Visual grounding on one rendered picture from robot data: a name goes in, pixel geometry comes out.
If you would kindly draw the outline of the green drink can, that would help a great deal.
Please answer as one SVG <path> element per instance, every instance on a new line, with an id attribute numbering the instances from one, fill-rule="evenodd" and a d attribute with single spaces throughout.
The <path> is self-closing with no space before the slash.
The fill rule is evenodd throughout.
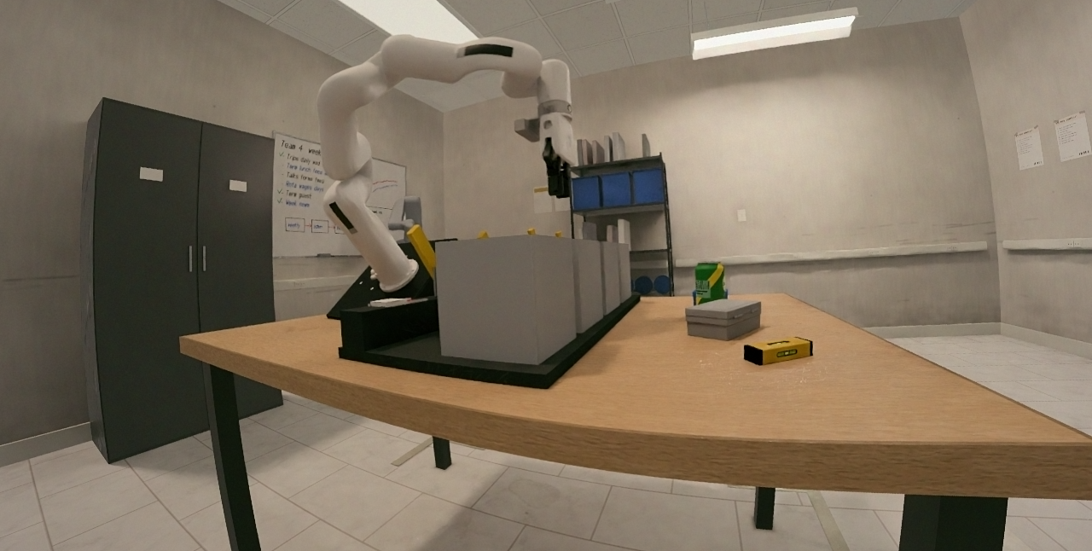
<path id="1" fill-rule="evenodd" d="M 725 298 L 724 266 L 721 262 L 697 262 L 695 268 L 695 286 L 697 286 L 697 306 Z"/>

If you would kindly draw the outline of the yellow pocket level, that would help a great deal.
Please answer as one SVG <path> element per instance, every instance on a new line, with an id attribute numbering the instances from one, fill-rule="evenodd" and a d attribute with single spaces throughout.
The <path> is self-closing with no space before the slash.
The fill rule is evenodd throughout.
<path id="1" fill-rule="evenodd" d="M 808 356 L 814 356 L 814 342 L 799 337 L 744 345 L 744 360 L 752 362 L 756 366 L 765 366 Z"/>

